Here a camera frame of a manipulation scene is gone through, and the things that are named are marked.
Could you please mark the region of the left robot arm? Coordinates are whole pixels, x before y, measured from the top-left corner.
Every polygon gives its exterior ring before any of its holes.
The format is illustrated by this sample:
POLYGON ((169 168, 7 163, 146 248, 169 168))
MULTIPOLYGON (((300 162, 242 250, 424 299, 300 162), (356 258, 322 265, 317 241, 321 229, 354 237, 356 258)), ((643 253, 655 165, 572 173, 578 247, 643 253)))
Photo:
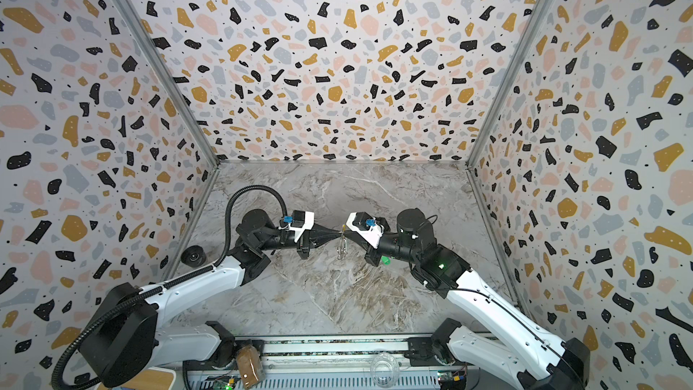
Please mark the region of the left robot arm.
POLYGON ((268 267, 269 251, 293 249, 301 258, 339 238, 340 230, 322 227, 308 211, 274 223, 262 209, 252 209, 236 227, 235 245, 223 261, 183 276, 136 288, 113 288, 91 319, 95 330, 79 354, 108 388, 121 386, 152 366, 184 360, 208 360, 230 351, 232 334, 217 324, 173 331, 168 323, 181 312, 214 295, 247 285, 268 267))

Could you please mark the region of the steel split keyring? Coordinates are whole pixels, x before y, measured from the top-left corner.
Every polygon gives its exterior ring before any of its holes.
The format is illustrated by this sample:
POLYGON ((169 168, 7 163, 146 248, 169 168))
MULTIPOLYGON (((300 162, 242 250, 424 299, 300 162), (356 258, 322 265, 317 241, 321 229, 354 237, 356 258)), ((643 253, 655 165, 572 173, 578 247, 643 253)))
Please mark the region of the steel split keyring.
POLYGON ((337 244, 337 259, 339 261, 344 260, 348 254, 348 239, 345 234, 342 233, 339 238, 339 243, 337 244))

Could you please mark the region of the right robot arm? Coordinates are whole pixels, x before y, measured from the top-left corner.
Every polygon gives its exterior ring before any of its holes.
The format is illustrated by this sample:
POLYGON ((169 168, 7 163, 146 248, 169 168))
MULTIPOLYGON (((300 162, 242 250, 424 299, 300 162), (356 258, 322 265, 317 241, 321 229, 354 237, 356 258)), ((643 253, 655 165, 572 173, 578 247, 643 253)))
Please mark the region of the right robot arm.
POLYGON ((469 363, 515 389, 584 389, 590 351, 579 339, 565 341, 528 318, 498 294, 465 259, 435 237, 436 217, 406 209, 390 229, 384 218, 353 212, 345 236, 360 245, 371 265, 401 260, 425 289, 468 313, 492 339, 447 319, 431 336, 442 364, 469 363))

